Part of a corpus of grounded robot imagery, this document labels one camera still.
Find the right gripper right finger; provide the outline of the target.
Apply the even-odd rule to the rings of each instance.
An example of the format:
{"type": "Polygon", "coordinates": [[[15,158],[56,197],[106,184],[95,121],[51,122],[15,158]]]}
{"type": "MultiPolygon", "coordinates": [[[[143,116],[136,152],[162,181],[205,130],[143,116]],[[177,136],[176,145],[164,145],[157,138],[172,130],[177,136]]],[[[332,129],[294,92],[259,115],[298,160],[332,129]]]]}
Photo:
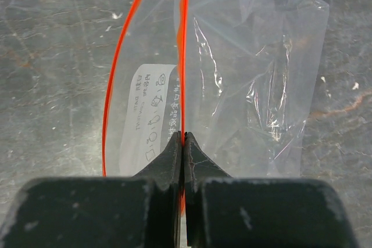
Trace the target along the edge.
{"type": "Polygon", "coordinates": [[[203,223],[202,202],[198,197],[199,184],[207,178],[230,175],[202,151],[191,132],[185,134],[183,159],[187,245],[198,247],[203,223]]]}

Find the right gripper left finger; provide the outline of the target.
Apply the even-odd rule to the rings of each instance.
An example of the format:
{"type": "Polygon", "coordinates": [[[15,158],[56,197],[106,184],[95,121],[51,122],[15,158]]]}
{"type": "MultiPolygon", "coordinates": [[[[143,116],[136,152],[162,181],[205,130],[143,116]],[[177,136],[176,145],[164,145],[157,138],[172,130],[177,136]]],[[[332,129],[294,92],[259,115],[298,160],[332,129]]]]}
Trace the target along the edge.
{"type": "Polygon", "coordinates": [[[145,180],[143,247],[179,247],[182,197],[181,133],[135,178],[145,180]]]}

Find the clear zip top bag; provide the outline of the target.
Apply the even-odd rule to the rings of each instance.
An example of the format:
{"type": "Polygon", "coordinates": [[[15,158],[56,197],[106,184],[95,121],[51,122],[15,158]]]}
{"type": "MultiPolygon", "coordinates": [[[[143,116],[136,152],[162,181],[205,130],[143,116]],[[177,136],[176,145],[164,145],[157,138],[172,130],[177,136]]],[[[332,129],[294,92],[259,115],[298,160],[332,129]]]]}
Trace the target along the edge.
{"type": "Polygon", "coordinates": [[[297,177],[329,17],[323,0],[134,0],[108,81],[104,175],[178,131],[234,177],[297,177]]]}

